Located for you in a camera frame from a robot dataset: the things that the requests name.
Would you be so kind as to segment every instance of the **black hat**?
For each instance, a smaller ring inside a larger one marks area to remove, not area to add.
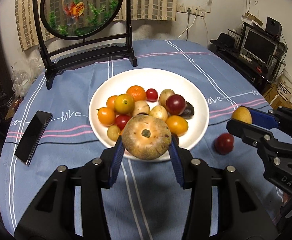
[[[238,51],[235,46],[235,39],[226,33],[220,33],[217,40],[210,40],[212,44],[215,44],[217,47],[230,51]]]

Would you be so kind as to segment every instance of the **label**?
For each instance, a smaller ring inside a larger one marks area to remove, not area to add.
[[[277,91],[286,101],[289,101],[290,98],[292,97],[292,93],[284,87],[281,81],[279,82],[277,86]]]

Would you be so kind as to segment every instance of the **black phone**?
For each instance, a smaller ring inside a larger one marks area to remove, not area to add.
[[[19,158],[25,165],[29,166],[38,141],[40,140],[52,117],[53,115],[51,113],[37,111],[28,124],[15,151],[15,156]]]

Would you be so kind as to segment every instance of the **goldfish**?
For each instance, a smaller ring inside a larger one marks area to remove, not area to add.
[[[67,17],[70,17],[73,19],[73,23],[76,23],[78,21],[78,17],[83,14],[83,11],[85,9],[85,5],[83,2],[79,2],[78,4],[75,4],[72,2],[69,6],[64,6],[64,13]]]

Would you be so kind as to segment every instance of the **tangerine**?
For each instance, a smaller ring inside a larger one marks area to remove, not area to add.
[[[131,86],[129,89],[127,89],[126,94],[131,95],[134,98],[134,101],[145,101],[146,91],[141,86]]]

